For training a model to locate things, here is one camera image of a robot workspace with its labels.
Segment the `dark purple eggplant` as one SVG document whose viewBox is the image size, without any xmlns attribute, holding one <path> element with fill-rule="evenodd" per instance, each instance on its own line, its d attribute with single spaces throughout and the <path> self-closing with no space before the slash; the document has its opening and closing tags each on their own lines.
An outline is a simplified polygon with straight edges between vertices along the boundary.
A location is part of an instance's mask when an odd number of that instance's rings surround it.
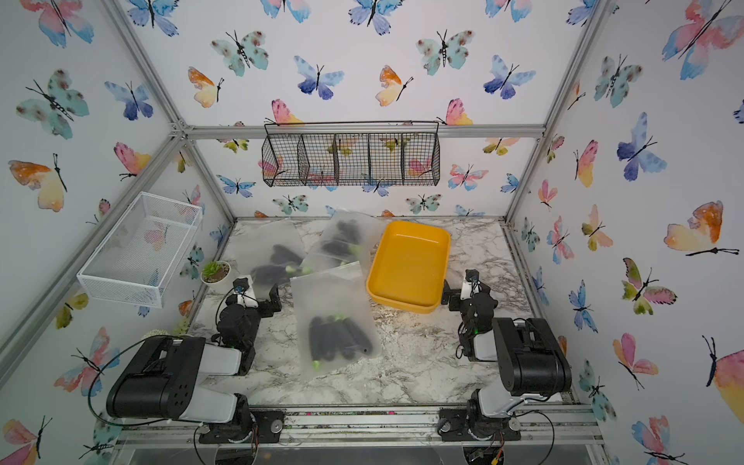
<svg viewBox="0 0 744 465">
<path fill-rule="evenodd" d="M 303 258 L 294 250 L 277 244 L 272 248 L 269 262 L 254 267 L 250 276 L 256 287 L 282 286 L 289 283 L 291 278 L 308 273 L 308 269 L 301 265 L 302 262 Z"/>
</svg>

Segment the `clear zip-top bag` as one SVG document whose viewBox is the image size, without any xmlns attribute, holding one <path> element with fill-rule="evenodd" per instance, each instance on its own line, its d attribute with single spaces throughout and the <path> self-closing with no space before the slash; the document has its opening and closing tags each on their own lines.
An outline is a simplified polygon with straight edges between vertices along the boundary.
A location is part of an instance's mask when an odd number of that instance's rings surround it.
<svg viewBox="0 0 744 465">
<path fill-rule="evenodd" d="M 302 378 L 327 375 L 360 360 L 381 356 L 381 340 L 358 263 L 296 277 L 291 280 L 291 287 Z M 318 371 L 313 369 L 308 337 L 310 323 L 315 317 L 321 317 L 325 324 L 325 352 Z M 364 356 L 356 348 L 343 324 L 347 318 L 354 320 L 371 339 L 373 352 L 370 356 Z"/>
<path fill-rule="evenodd" d="M 301 266 L 305 270 L 319 272 L 358 263 L 362 273 L 368 275 L 373 251 L 385 227 L 386 224 L 375 217 L 337 210 Z"/>
<path fill-rule="evenodd" d="M 258 298 L 267 298 L 273 287 L 312 272 L 303 263 L 306 252 L 294 225 L 288 219 L 269 222 L 236 238 L 238 270 L 252 278 Z"/>
</svg>

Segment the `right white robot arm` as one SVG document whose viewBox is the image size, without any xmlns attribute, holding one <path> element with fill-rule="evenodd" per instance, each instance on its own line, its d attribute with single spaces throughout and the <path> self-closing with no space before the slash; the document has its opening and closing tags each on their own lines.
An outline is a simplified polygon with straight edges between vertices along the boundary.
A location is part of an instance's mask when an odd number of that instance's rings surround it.
<svg viewBox="0 0 744 465">
<path fill-rule="evenodd" d="M 497 317 L 498 301 L 477 280 L 446 284 L 442 303 L 461 317 L 455 356 L 497 365 L 498 380 L 472 394 L 472 419 L 506 419 L 520 405 L 572 389 L 571 366 L 545 319 Z"/>
</svg>

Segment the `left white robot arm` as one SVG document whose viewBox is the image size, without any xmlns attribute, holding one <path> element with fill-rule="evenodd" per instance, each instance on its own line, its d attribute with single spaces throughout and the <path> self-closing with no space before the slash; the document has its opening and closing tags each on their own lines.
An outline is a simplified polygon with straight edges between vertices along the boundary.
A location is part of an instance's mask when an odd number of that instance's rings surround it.
<svg viewBox="0 0 744 465">
<path fill-rule="evenodd" d="M 208 377 L 247 374 L 261 320 L 282 310 L 278 286 L 270 288 L 267 300 L 256 300 L 247 294 L 246 283 L 239 279 L 226 294 L 209 339 L 158 334 L 131 345 L 128 349 L 137 352 L 108 391 L 104 412 L 87 400 L 94 418 L 122 428 L 165 420 L 256 426 L 244 396 L 201 386 Z"/>
</svg>

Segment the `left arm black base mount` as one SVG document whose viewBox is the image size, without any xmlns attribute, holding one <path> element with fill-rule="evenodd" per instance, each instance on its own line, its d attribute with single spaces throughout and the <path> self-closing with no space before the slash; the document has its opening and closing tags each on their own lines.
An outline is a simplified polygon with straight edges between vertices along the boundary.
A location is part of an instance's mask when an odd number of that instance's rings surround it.
<svg viewBox="0 0 744 465">
<path fill-rule="evenodd" d="M 278 444 L 286 415 L 279 410 L 238 412 L 227 424 L 207 424 L 208 432 L 200 433 L 200 445 L 272 445 Z"/>
</svg>

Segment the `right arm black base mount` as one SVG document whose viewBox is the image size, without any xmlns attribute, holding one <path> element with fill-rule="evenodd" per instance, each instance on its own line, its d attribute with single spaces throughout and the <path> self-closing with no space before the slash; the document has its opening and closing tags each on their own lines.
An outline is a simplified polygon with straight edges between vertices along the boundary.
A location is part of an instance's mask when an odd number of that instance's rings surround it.
<svg viewBox="0 0 744 465">
<path fill-rule="evenodd" d="M 510 426 L 507 418 L 487 418 L 468 408 L 441 409 L 436 433 L 444 442 L 519 441 L 521 433 Z"/>
</svg>

